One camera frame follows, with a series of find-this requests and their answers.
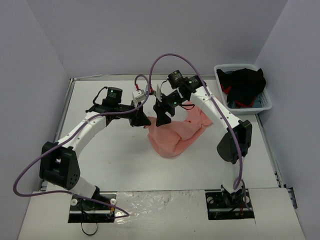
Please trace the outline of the pink t shirt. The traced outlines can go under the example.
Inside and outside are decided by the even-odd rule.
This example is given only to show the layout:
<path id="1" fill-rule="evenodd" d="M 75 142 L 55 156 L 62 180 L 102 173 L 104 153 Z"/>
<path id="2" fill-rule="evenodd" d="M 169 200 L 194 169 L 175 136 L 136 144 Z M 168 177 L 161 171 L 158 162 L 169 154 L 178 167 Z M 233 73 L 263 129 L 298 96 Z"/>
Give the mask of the pink t shirt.
<path id="1" fill-rule="evenodd" d="M 155 152 L 163 158 L 180 155 L 191 146 L 211 126 L 212 121 L 199 107 L 191 106 L 186 101 L 187 117 L 183 121 L 171 121 L 169 124 L 156 126 L 156 118 L 149 116 L 151 122 L 148 129 L 148 140 Z"/>

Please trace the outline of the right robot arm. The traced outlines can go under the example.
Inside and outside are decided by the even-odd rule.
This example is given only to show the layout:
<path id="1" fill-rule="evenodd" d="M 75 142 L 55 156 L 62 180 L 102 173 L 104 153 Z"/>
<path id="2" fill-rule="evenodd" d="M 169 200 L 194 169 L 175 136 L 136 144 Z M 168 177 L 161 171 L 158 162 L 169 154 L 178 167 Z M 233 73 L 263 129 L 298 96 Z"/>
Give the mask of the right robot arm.
<path id="1" fill-rule="evenodd" d="M 226 206 L 234 206 L 240 200 L 238 190 L 243 185 L 243 163 L 252 143 L 252 124 L 227 110 L 198 75 L 184 77 L 176 70 L 167 76 L 167 82 L 173 89 L 172 93 L 162 93 L 161 85 L 157 85 L 154 91 L 156 126 L 171 123 L 175 108 L 186 101 L 198 107 L 211 120 L 220 132 L 221 139 L 216 150 L 225 162 L 221 199 Z"/>

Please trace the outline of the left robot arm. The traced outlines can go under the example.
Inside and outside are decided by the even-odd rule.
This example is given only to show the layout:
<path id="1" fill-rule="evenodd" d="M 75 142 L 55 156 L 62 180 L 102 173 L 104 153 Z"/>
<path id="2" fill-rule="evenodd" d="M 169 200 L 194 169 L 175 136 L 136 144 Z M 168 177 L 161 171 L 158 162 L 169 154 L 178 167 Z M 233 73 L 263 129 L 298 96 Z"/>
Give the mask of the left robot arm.
<path id="1" fill-rule="evenodd" d="M 84 119 L 57 142 L 47 142 L 42 147 L 39 176 L 73 195 L 82 196 L 89 209 L 97 208 L 104 197 L 100 189 L 81 176 L 78 158 L 87 144 L 113 120 L 127 119 L 132 127 L 151 125 L 143 112 L 144 90 L 135 90 L 129 105 L 122 104 L 122 89 L 107 87 L 101 103 L 94 102 L 86 110 Z"/>

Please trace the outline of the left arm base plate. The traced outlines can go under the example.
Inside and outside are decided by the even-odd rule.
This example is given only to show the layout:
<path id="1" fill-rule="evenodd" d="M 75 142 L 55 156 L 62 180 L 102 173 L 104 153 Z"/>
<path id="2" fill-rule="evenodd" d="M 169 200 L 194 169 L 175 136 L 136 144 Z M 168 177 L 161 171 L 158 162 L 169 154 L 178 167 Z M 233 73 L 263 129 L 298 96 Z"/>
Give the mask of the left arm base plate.
<path id="1" fill-rule="evenodd" d="M 69 206 L 68 223 L 113 223 L 115 210 L 106 205 L 72 196 Z"/>

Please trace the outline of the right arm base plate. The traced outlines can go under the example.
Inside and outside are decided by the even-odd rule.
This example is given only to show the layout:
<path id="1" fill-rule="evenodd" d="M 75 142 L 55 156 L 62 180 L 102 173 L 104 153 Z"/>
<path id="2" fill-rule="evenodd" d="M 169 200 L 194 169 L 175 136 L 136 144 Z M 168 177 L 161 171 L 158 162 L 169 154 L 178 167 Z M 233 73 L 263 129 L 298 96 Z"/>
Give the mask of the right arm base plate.
<path id="1" fill-rule="evenodd" d="M 229 194 L 226 190 L 205 191 L 207 217 L 210 221 L 254 219 L 249 191 Z"/>

